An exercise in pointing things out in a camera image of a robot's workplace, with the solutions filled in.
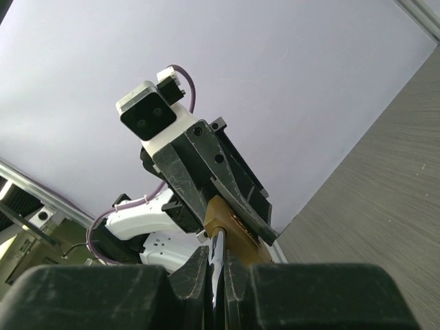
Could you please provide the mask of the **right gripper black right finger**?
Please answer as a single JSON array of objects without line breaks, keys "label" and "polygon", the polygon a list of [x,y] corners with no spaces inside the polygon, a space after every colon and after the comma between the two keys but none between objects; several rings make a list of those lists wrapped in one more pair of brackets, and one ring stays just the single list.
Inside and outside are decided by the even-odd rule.
[{"label": "right gripper black right finger", "polygon": [[251,329],[248,270],[231,251],[224,266],[225,314],[228,329]]}]

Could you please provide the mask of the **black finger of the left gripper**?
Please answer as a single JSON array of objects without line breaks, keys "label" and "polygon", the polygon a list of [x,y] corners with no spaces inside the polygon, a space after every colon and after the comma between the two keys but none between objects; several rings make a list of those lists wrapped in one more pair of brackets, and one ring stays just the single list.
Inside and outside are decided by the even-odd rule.
[{"label": "black finger of the left gripper", "polygon": [[271,226],[268,193],[224,132],[205,120],[194,123],[185,136],[210,172],[210,181],[251,233],[273,245],[278,234]]},{"label": "black finger of the left gripper", "polygon": [[167,144],[153,156],[164,178],[192,215],[192,229],[203,230],[210,199],[207,166],[210,144],[185,142]]}]

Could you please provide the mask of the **large brass padlock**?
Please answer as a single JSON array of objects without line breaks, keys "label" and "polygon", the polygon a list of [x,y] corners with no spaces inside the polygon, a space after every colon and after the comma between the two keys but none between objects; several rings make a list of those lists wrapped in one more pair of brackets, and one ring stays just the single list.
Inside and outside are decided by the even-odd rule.
[{"label": "large brass padlock", "polygon": [[274,263],[264,242],[245,228],[236,212],[218,195],[208,202],[204,228],[211,239],[214,234],[224,230],[226,250],[237,257],[244,266]]}]

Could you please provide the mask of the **large padlock silver key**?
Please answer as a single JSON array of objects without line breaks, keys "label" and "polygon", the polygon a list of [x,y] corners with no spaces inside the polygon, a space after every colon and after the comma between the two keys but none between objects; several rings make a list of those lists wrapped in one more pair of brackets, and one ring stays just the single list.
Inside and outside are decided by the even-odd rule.
[{"label": "large padlock silver key", "polygon": [[224,261],[226,251],[226,232],[223,228],[215,228],[211,238],[209,266],[211,271],[212,307],[219,309],[223,301]]}]

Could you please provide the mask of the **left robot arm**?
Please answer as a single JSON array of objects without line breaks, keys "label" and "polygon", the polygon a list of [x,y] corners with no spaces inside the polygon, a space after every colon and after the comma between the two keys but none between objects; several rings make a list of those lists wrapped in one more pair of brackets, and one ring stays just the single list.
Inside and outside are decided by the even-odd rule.
[{"label": "left robot arm", "polygon": [[89,242],[106,262],[179,269],[216,229],[245,264],[267,262],[277,239],[267,191],[226,135],[226,122],[199,120],[156,154],[141,150],[144,169],[166,184],[150,198],[121,196],[93,225]]}]

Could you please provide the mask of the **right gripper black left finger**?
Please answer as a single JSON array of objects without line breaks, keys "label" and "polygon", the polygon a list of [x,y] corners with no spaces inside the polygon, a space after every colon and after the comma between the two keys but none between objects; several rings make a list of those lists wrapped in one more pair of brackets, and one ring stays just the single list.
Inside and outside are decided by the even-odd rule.
[{"label": "right gripper black left finger", "polygon": [[177,329],[203,329],[209,247],[198,247],[178,270],[170,275],[170,283],[181,303]]}]

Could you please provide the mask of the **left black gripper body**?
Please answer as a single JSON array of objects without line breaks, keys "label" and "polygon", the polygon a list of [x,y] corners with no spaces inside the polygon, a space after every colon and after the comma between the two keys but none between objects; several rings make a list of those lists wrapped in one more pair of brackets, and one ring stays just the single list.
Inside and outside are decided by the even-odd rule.
[{"label": "left black gripper body", "polygon": [[208,202],[221,197],[252,234],[271,234],[268,193],[226,135],[223,118],[200,120],[154,156],[140,151],[144,169],[164,180],[173,196],[162,206],[185,233],[204,226]]}]

